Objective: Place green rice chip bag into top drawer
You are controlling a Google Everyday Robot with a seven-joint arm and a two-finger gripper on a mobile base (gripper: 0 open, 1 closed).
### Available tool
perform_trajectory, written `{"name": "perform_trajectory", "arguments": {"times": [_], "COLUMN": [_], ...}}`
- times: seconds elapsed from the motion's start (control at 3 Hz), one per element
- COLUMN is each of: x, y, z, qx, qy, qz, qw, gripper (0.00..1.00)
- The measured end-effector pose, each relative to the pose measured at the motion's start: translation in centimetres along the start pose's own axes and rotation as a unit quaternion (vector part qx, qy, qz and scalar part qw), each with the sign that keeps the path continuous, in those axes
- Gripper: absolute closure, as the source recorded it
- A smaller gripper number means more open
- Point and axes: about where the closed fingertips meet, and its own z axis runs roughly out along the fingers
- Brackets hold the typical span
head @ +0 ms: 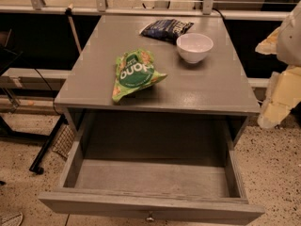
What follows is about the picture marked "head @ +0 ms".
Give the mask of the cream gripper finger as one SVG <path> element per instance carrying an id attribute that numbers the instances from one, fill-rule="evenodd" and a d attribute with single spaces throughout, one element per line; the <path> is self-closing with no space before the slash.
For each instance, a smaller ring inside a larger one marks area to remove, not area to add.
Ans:
<path id="1" fill-rule="evenodd" d="M 301 68 L 288 66 L 282 73 L 272 73 L 265 96 L 258 125 L 271 129 L 280 125 L 301 102 Z"/>
<path id="2" fill-rule="evenodd" d="M 260 42 L 255 51 L 262 55 L 275 55 L 277 53 L 277 37 L 279 28 L 276 28 L 266 39 Z"/>

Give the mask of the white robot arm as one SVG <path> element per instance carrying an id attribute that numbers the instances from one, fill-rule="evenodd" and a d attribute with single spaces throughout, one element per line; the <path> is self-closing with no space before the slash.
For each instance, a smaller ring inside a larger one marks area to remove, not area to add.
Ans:
<path id="1" fill-rule="evenodd" d="M 301 102 L 301 1 L 255 51 L 276 55 L 288 65 L 284 72 L 272 73 L 258 117 L 260 128 L 271 129 Z"/>

